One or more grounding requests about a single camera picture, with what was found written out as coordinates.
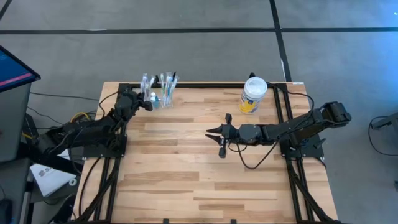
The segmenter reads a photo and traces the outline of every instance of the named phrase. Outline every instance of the white lid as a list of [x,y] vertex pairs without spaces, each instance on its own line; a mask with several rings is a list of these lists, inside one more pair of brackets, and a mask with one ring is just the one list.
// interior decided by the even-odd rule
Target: white lid
[[244,92],[253,99],[262,98],[267,91],[267,83],[262,78],[249,78],[244,84]]

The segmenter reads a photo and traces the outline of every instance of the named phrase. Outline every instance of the monitor screen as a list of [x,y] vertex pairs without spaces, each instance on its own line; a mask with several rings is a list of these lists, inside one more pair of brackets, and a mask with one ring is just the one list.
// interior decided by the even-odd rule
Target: monitor screen
[[0,49],[0,92],[32,82],[37,76],[18,62],[9,52]]

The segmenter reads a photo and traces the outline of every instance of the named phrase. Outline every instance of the gray floor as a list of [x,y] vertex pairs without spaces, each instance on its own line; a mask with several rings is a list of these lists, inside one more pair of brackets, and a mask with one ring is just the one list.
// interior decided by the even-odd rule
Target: gray floor
[[[282,28],[398,27],[398,2],[276,0]],[[273,27],[267,0],[13,0],[0,30]],[[326,130],[331,191],[347,223],[396,223],[398,158],[374,152],[371,118],[398,111],[398,32],[283,33],[292,80],[305,82],[316,106],[341,101],[353,120]],[[0,44],[42,76],[32,91],[99,97],[104,81],[136,81],[176,70],[182,80],[267,81],[284,73],[273,32],[245,34],[0,35]],[[97,103],[31,95],[29,106],[65,122]],[[38,127],[54,125],[34,116]],[[376,147],[397,153],[390,128]],[[55,208],[35,208],[45,223]]]

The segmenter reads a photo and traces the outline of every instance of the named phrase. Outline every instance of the wooden table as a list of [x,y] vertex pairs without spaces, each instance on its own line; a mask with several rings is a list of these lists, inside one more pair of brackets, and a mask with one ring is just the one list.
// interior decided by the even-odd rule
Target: wooden table
[[[104,83],[101,99],[117,91],[118,86],[118,82]],[[303,84],[287,86],[291,92],[305,93]],[[279,146],[256,170],[247,170],[235,152],[228,151],[226,159],[220,159],[217,144],[205,137],[206,129],[225,123],[225,113],[232,114],[235,127],[278,123],[271,90],[253,115],[239,111],[241,92],[235,88],[177,88],[173,108],[136,113],[127,127],[128,144],[119,171],[113,223],[162,223],[163,218],[171,223],[229,223],[231,219],[238,223],[295,223],[286,163]],[[116,96],[108,98],[102,104],[104,109],[112,108],[115,100]],[[304,96],[290,95],[290,104],[295,117],[309,110]],[[270,148],[250,147],[243,152],[244,159],[253,166]],[[103,160],[90,175],[83,210],[98,192]],[[85,162],[82,180],[94,161]],[[304,160],[304,167],[310,193],[326,214],[337,218],[325,168],[311,158]],[[102,218],[107,202],[106,195]]]

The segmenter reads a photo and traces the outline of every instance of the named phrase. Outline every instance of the computer monitor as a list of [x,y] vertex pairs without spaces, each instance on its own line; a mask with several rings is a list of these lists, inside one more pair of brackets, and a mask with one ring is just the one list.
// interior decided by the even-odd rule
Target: computer monitor
[[39,79],[39,74],[0,45],[0,93]]

